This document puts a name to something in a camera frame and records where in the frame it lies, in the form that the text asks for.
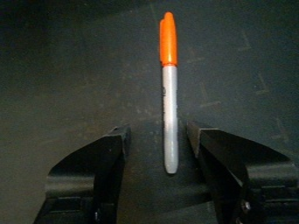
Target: black surface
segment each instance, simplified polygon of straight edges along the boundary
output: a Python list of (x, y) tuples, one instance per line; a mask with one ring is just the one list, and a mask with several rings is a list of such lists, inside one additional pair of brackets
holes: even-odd
[[(207, 188), (198, 180), (187, 120), (261, 142), (299, 163), (297, 1), (0, 5), (2, 223), (34, 222), (52, 166), (124, 123), (132, 147), (119, 223), (215, 223), (211, 204), (195, 206), (207, 200)], [(158, 52), (167, 11), (179, 39), (174, 177), (163, 163)]]

